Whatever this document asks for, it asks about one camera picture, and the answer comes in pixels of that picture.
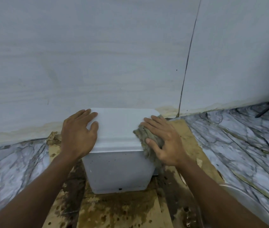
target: silver bowl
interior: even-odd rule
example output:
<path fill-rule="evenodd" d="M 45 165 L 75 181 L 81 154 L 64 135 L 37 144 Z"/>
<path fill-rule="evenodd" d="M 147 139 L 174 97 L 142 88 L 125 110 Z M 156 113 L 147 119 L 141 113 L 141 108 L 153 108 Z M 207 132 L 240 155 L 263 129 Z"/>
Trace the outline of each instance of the silver bowl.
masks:
<path fill-rule="evenodd" d="M 231 196 L 237 199 L 237 201 L 245 206 L 250 212 L 269 225 L 269 212 L 258 201 L 233 185 L 220 184 L 220 186 L 223 187 Z M 205 222 L 203 216 L 200 214 L 199 217 L 201 218 L 200 224 L 202 224 L 202 227 L 209 228 L 210 226 Z"/>

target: forearm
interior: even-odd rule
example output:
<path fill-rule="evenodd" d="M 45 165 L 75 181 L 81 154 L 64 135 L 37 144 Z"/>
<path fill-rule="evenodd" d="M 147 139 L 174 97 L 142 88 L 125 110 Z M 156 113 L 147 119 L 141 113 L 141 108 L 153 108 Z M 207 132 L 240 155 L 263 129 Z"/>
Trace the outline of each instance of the forearm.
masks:
<path fill-rule="evenodd" d="M 42 227 L 75 160 L 58 155 L 49 167 L 0 211 L 0 227 Z"/>
<path fill-rule="evenodd" d="M 188 156 L 182 157 L 177 169 L 213 227 L 269 228 L 221 188 Z"/>

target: cloth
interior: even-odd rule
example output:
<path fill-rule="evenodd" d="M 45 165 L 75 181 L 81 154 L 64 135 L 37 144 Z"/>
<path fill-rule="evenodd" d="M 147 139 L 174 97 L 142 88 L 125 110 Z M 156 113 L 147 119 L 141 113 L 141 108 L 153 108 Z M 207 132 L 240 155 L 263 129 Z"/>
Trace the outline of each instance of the cloth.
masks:
<path fill-rule="evenodd" d="M 155 165 L 157 170 L 163 171 L 162 162 L 158 159 L 154 150 L 147 145 L 146 138 L 154 140 L 160 148 L 162 148 L 164 145 L 163 139 L 152 134 L 150 130 L 148 130 L 142 125 L 139 125 L 139 128 L 134 130 L 133 133 L 137 136 L 137 138 L 140 139 L 145 158 L 148 158 Z"/>

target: person's left arm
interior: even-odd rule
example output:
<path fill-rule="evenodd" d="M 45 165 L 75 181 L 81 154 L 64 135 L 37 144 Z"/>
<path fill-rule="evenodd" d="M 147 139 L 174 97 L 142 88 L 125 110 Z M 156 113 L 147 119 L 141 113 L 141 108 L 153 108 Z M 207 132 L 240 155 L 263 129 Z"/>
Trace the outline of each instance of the person's left arm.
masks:
<path fill-rule="evenodd" d="M 61 153 L 48 168 L 0 211 L 0 227 L 42 227 L 48 212 L 75 163 L 87 155 L 97 140 L 97 116 L 80 110 L 63 123 Z"/>

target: hand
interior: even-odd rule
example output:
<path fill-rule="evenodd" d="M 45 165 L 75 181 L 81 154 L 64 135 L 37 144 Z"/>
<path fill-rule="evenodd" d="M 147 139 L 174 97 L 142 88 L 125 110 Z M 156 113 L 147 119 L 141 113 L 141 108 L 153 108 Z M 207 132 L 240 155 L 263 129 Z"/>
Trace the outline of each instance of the hand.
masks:
<path fill-rule="evenodd" d="M 91 124 L 90 130 L 86 128 L 87 124 L 97 116 L 96 112 L 90 112 L 91 109 L 83 109 L 64 120 L 61 153 L 71 155 L 78 160 L 92 150 L 97 140 L 99 124 L 95 121 Z"/>
<path fill-rule="evenodd" d="M 165 118 L 158 118 L 154 115 L 151 118 L 144 118 L 145 122 L 141 122 L 141 124 L 150 132 L 162 138 L 164 146 L 160 149 L 156 142 L 149 138 L 146 139 L 146 143 L 155 151 L 160 161 L 168 166 L 178 167 L 188 157 L 180 135 L 172 125 L 167 123 Z"/>

